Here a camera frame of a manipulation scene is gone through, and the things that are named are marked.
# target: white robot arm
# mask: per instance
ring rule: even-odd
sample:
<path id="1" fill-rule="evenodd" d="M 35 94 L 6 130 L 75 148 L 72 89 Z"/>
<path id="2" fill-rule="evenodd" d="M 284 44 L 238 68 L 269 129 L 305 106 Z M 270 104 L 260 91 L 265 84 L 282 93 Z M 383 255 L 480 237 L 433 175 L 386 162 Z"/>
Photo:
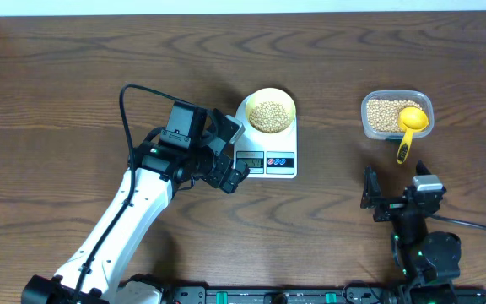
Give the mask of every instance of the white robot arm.
<path id="1" fill-rule="evenodd" d="M 174 101 L 166 128 L 152 130 L 136 148 L 123 106 L 127 88 Z M 22 292 L 22 303 L 145 303 L 129 300 L 129 295 L 124 297 L 127 301 L 118 301 L 121 293 L 117 288 L 143 235 L 180 185 L 187 181 L 194 185 L 202 179 L 233 193 L 249 174 L 244 161 L 234 163 L 224 153 L 226 146 L 233 145 L 245 131 L 235 118 L 135 84 L 121 90 L 120 109 L 129 146 L 129 169 L 114 200 L 84 244 L 51 280 L 37 275 L 31 278 Z M 207 117 L 212 123 L 206 130 Z M 153 143 L 157 135 L 159 142 Z M 150 298 L 159 300 L 160 294 L 153 290 Z"/>

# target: wooden table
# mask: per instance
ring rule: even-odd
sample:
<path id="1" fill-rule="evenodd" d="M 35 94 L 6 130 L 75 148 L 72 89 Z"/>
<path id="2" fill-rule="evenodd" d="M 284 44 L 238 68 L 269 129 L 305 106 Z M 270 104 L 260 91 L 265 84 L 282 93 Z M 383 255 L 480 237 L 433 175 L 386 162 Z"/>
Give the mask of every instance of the wooden table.
<path id="1" fill-rule="evenodd" d="M 486 224 L 486 13 L 0 18 L 0 303 L 51 277 L 84 241 L 126 168 L 117 96 L 143 84 L 235 113 L 264 87 L 296 99 L 299 175 L 226 195 L 199 182 L 154 222 L 126 276 L 210 285 L 343 285 L 402 276 L 389 223 L 359 208 L 363 169 L 399 195 L 422 159 L 449 189 L 440 214 Z M 369 92 L 411 89 L 436 125 L 408 163 L 370 140 Z M 171 103 L 129 92 L 135 138 Z M 459 285 L 486 287 L 486 232 L 462 238 Z"/>

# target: green clip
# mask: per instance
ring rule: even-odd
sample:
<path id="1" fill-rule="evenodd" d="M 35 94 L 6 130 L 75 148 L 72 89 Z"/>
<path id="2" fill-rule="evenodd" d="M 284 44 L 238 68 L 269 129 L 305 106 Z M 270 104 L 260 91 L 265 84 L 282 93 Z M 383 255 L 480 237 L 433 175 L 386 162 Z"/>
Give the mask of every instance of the green clip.
<path id="1" fill-rule="evenodd" d="M 326 293 L 326 304 L 337 303 L 337 294 Z"/>
<path id="2" fill-rule="evenodd" d="M 228 304 L 228 293 L 217 292 L 217 304 Z"/>

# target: plastic container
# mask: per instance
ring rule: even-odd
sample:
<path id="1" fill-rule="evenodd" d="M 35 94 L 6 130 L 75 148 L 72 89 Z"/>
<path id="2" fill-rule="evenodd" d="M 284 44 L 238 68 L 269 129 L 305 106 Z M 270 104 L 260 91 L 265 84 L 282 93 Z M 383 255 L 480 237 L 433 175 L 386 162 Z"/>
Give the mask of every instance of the plastic container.
<path id="1" fill-rule="evenodd" d="M 432 128 L 435 126 L 435 114 L 432 110 L 432 103 L 427 95 L 412 90 L 379 90 L 368 94 L 361 103 L 361 120 L 363 121 L 364 134 L 371 139 L 402 139 L 404 133 L 390 133 L 376 131 L 369 125 L 369 118 L 367 117 L 367 103 L 369 100 L 382 99 L 382 100 L 411 100 L 418 103 L 423 112 L 427 114 L 429 118 L 429 126 L 422 132 L 413 134 L 413 138 L 423 138 L 429 135 Z"/>

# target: bowl of beans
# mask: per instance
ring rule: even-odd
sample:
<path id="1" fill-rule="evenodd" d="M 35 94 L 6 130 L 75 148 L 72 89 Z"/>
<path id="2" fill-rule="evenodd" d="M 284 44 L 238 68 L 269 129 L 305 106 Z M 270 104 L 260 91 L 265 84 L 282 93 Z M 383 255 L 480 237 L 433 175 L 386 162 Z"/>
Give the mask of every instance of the bowl of beans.
<path id="1" fill-rule="evenodd" d="M 435 125 L 435 115 L 427 95 L 413 90 L 379 90 L 368 94 L 361 103 L 364 134 L 372 139 L 402 139 L 398 116 L 406 107 L 417 107 L 429 118 L 429 126 L 413 135 L 427 136 Z"/>
<path id="2" fill-rule="evenodd" d="M 288 132 L 295 118 L 295 103 L 290 95 L 274 88 L 252 94 L 245 110 L 251 126 L 267 134 Z"/>

